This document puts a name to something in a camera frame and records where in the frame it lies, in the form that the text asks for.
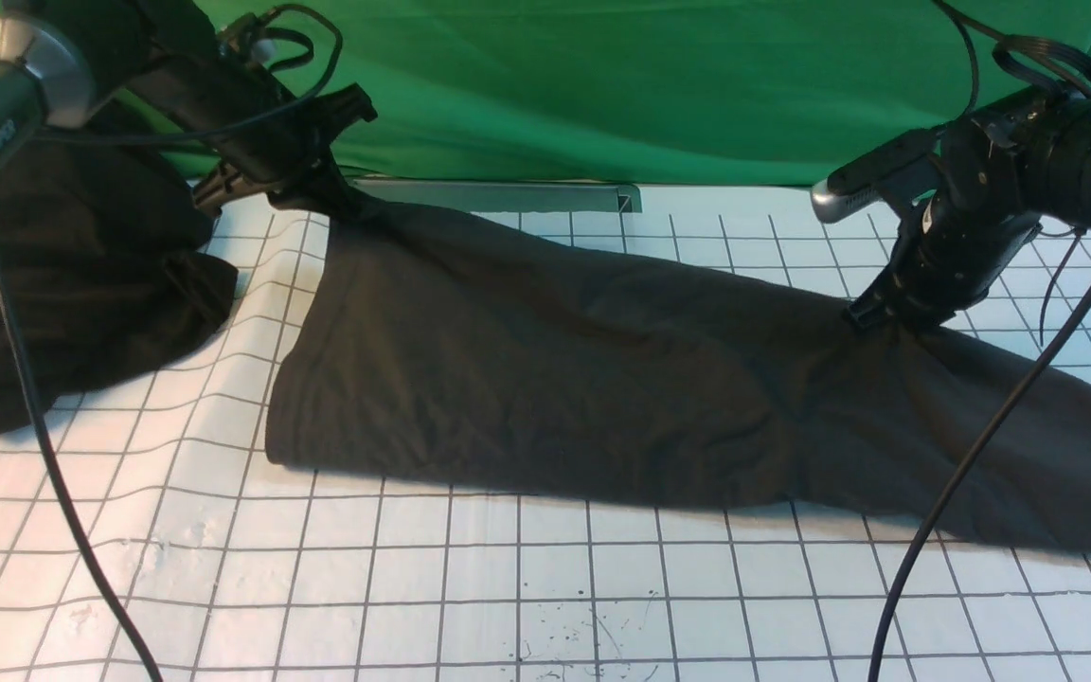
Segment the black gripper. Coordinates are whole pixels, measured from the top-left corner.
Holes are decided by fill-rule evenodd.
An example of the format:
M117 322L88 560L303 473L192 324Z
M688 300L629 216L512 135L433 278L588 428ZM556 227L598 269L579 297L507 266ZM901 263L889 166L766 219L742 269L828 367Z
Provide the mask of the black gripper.
M957 314L975 306L1038 219L1019 198L1018 160L1042 104L990 107L943 129L939 186L904 206L890 260L873 282L875 314Z
M381 203L350 186L331 153L347 128L376 120L359 85L276 113L290 91L259 65L221 55L212 36L185 45L154 39L151 58L129 89L185 133L207 134L207 146L220 156L191 192L199 211L264 195L277 210L375 220Z

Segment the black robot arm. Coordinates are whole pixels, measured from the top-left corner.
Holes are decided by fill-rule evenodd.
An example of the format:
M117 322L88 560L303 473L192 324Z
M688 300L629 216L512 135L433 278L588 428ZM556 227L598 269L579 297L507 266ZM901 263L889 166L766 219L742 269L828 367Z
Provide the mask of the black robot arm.
M858 314L938 325L990 294L1045 217L1091 230L1091 99L1021 89L952 122Z
M377 116L341 53L295 95L278 70L314 56L277 26L224 29L193 1L5 1L0 12L0 433L65 394L199 349L238 271L205 254L231 200L353 207L331 144Z

